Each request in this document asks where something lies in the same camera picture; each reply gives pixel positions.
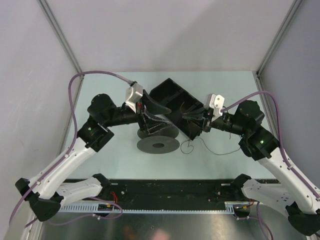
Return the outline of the black cable spool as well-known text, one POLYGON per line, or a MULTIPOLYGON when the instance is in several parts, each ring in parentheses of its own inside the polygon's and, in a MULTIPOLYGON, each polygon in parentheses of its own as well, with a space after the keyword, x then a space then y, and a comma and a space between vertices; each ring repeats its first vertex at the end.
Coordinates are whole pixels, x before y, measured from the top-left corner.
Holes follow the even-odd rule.
POLYGON ((176 139, 179 129, 175 126, 163 128, 153 134, 139 129, 137 135, 140 138, 137 148, 147 154, 167 154, 180 147, 180 142, 176 139))

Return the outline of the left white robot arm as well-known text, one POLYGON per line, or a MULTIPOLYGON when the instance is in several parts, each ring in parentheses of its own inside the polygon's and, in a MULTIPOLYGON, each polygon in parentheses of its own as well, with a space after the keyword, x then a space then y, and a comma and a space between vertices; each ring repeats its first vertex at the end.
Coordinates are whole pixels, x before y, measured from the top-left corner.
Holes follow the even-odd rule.
POLYGON ((89 198, 105 200, 110 196, 111 183, 101 173, 63 185, 62 183, 84 161, 98 153, 114 136, 110 127, 137 123, 144 130, 160 130, 170 124, 162 115, 171 110, 143 91, 133 100, 118 107, 105 93, 96 95, 87 109, 89 117, 77 130, 71 145, 37 176, 20 178, 15 187, 28 202, 40 222, 51 219, 61 207, 89 198))

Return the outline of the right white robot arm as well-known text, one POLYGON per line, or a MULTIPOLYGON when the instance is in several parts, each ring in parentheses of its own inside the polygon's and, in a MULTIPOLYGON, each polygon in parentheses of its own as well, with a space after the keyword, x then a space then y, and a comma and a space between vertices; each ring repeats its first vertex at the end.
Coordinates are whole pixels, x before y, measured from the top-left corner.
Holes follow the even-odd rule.
POLYGON ((265 115, 258 103, 245 100, 234 114, 223 112, 214 118, 208 106, 185 112, 182 117, 202 128, 203 132, 218 129, 241 137, 242 152, 266 168, 280 182, 282 189, 265 186, 248 175, 233 180, 231 196, 242 201, 245 197, 261 202, 284 215, 301 234, 311 236, 320 230, 320 190, 298 169, 287 154, 281 154, 280 141, 261 123, 265 115))

